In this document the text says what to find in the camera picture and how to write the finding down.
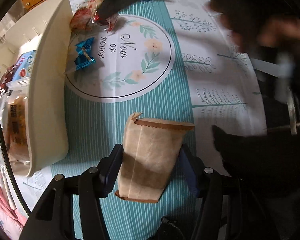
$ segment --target black cable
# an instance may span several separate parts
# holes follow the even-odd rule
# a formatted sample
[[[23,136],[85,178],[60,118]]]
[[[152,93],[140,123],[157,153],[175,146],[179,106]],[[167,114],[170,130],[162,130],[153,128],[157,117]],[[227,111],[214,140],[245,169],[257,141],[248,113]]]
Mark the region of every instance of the black cable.
[[[7,152],[7,148],[6,148],[6,144],[5,144],[4,137],[3,137],[1,124],[0,124],[0,146],[1,146],[1,150],[2,150],[4,165],[6,166],[8,176],[10,178],[13,189],[14,189],[15,193],[17,194],[17,197],[18,197],[23,209],[26,211],[27,215],[30,216],[31,211],[30,211],[28,205],[26,204],[26,202],[25,202],[25,200],[24,200],[24,198],[23,198],[23,196],[20,192],[20,189],[18,187],[18,184],[16,182],[16,179],[14,177],[14,174],[13,174],[13,171],[12,171],[12,168],[11,168],[11,164],[10,164],[10,161],[9,161],[8,152]]]

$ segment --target tablecloth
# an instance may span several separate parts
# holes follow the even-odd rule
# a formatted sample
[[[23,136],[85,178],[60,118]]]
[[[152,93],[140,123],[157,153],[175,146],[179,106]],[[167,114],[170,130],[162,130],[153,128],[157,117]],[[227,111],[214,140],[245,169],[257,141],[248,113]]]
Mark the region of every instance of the tablecloth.
[[[212,124],[237,135],[265,133],[263,103],[251,62],[246,54],[236,52],[229,41],[231,34],[218,25],[218,15],[207,11],[206,3],[140,1],[120,12],[122,29],[114,38],[107,36],[108,41],[123,41],[120,46],[112,43],[117,49],[126,47],[116,51],[118,61],[107,61],[101,52],[101,56],[95,55],[99,65],[66,76],[68,155],[32,178],[17,179],[26,202],[32,201],[30,207],[54,175],[81,174],[108,156],[113,146],[122,142],[125,122],[133,112],[149,118],[194,122],[195,131],[189,132],[184,142],[206,166],[221,174],[227,173],[213,147]],[[127,33],[118,36],[120,30]],[[130,59],[124,61],[128,54]],[[113,192],[100,200],[112,240],[148,239],[164,215],[178,220],[189,238],[196,219],[195,198],[178,163],[157,204],[121,200],[113,194],[117,188],[116,184]],[[77,197],[74,225],[76,237],[82,238]]]

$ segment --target metal screw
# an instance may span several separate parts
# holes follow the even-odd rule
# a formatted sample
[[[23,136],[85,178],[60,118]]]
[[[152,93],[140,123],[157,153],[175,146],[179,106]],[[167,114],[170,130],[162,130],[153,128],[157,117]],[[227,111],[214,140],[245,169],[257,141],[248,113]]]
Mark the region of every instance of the metal screw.
[[[98,171],[98,168],[97,167],[91,167],[89,169],[89,172],[92,174],[92,173],[96,173]]]
[[[204,172],[208,173],[208,174],[211,174],[211,173],[213,173],[213,169],[210,168],[210,167],[206,167],[206,168],[204,168]]]
[[[56,181],[63,179],[63,175],[62,174],[57,174],[56,176],[54,176],[54,179]]]

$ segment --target white plastic container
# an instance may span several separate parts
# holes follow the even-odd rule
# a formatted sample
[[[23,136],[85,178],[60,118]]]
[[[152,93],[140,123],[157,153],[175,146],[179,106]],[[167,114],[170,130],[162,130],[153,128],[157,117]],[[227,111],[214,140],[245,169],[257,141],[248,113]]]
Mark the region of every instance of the white plastic container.
[[[13,65],[22,53],[37,50],[26,109],[30,165],[13,163],[16,175],[32,176],[68,152],[64,71],[72,15],[69,0],[47,0],[18,20],[0,46],[2,68]]]

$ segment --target black circle outline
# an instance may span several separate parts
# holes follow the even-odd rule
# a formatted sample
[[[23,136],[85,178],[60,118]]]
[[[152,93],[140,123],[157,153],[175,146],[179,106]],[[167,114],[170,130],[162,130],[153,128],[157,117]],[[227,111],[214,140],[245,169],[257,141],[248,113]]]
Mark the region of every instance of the black circle outline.
[[[134,92],[134,93],[131,93],[131,94],[128,94],[128,95],[124,95],[124,96],[119,96],[119,97],[97,97],[97,96],[93,96],[93,95],[90,95],[90,94],[88,94],[88,93],[85,93],[85,92],[81,91],[80,89],[78,89],[74,84],[72,84],[72,82],[71,82],[71,81],[69,80],[69,78],[68,78],[68,75],[66,74],[66,77],[67,77],[68,81],[70,82],[70,84],[71,84],[74,88],[76,88],[77,90],[79,90],[81,93],[83,93],[83,94],[85,94],[85,95],[87,95],[87,96],[94,97],[94,98],[106,98],[106,99],[110,99],[110,98],[122,98],[122,97],[131,96],[131,95],[133,95],[133,94],[136,94],[136,93],[141,92],[142,90],[147,89],[148,87],[150,87],[150,86],[152,86],[154,83],[156,83],[156,82],[163,76],[163,74],[167,71],[167,69],[168,69],[168,67],[169,67],[169,65],[170,65],[171,57],[172,57],[172,47],[171,47],[171,42],[170,42],[168,36],[166,35],[166,33],[162,30],[162,28],[163,28],[162,26],[157,25],[156,23],[154,23],[153,21],[148,20],[147,18],[140,17],[140,16],[136,16],[136,15],[122,14],[122,15],[120,15],[120,16],[132,16],[132,17],[140,18],[140,19],[142,19],[142,20],[146,20],[147,22],[150,22],[150,23],[154,24],[155,26],[157,26],[157,27],[163,32],[163,34],[166,36],[167,40],[169,41],[169,45],[170,45],[170,59],[169,59],[168,65],[167,65],[166,69],[163,71],[163,73],[160,75],[160,77],[158,77],[153,83],[151,83],[151,84],[148,85],[147,87],[145,87],[145,88],[143,88],[143,89],[141,89],[141,90],[139,90],[139,91],[137,91],[137,92]]]

